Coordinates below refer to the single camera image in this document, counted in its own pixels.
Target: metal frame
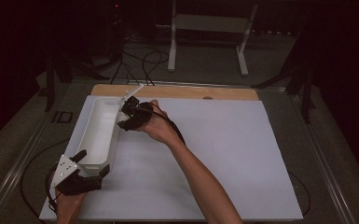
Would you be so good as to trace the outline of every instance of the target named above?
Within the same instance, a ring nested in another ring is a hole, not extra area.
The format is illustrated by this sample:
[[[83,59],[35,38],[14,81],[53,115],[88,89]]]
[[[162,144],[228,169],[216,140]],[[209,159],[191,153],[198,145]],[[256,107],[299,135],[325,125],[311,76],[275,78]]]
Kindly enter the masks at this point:
[[[251,33],[252,23],[257,11],[257,5],[253,5],[249,18],[212,17],[199,15],[186,15],[176,13],[176,0],[173,0],[173,17],[171,25],[171,48],[168,60],[168,71],[175,70],[176,61],[176,29],[218,31],[243,34],[243,40],[236,47],[238,63],[240,64],[241,75],[248,76],[243,51]]]

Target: dark background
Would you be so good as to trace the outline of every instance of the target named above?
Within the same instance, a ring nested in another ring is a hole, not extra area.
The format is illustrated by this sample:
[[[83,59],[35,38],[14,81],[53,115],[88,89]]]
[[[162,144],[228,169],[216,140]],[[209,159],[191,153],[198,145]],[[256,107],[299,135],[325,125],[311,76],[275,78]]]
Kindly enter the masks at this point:
[[[122,10],[116,13],[123,13],[124,25],[151,38],[156,33],[155,24],[170,24],[171,1],[105,2],[120,3]],[[205,2],[183,1],[178,10],[202,8],[206,14],[230,14],[227,8],[216,10],[214,1],[208,7]],[[94,22],[104,20],[96,17]],[[82,25],[73,1],[0,0],[0,130],[38,92],[35,77],[46,70],[51,42],[76,57],[89,56],[87,48],[92,43],[79,34]],[[302,63],[301,59],[313,53],[314,84],[321,88],[359,162],[359,3],[267,1],[260,4],[253,29],[256,34],[298,35],[304,27],[309,31],[299,36],[288,60]]]

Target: table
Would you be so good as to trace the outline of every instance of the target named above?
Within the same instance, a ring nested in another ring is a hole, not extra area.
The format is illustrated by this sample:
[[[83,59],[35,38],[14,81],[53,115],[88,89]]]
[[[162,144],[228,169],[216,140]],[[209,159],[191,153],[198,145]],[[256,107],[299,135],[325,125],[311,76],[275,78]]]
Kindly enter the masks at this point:
[[[97,85],[89,98],[120,96],[131,89]],[[243,220],[302,219],[267,114],[254,90],[147,86],[135,95],[141,101],[158,98],[189,148],[225,187]],[[87,117],[83,113],[90,110],[88,104],[90,101],[86,101],[79,120]],[[200,108],[213,113],[200,113]],[[68,156],[74,153],[74,135],[81,134],[79,124],[65,151]],[[144,133],[120,133],[112,167],[103,189],[89,193],[79,218],[204,220],[171,152]],[[45,204],[40,218],[53,220],[55,215]]]

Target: white container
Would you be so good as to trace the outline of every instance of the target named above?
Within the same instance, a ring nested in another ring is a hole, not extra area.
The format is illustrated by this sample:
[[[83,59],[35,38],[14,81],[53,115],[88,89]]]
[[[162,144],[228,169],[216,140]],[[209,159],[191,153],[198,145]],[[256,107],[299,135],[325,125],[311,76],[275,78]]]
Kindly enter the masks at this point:
[[[112,168],[120,131],[117,126],[119,100],[117,97],[98,97],[94,100],[77,149],[77,152],[83,149],[87,151],[87,156],[78,164],[89,175],[98,175],[107,164]]]

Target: human arm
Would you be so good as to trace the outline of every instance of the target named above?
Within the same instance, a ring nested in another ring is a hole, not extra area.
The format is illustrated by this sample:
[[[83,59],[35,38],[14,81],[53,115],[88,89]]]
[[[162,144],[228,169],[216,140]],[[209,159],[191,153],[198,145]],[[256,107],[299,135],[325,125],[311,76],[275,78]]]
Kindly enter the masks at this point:
[[[73,224],[87,193],[64,195],[56,189],[57,224]]]
[[[156,113],[163,115],[157,109],[159,104],[156,100],[151,104]],[[167,145],[184,172],[194,198],[208,223],[242,223],[240,215],[222,185],[180,140],[168,121],[159,116],[152,116],[146,125],[139,128],[139,131]]]

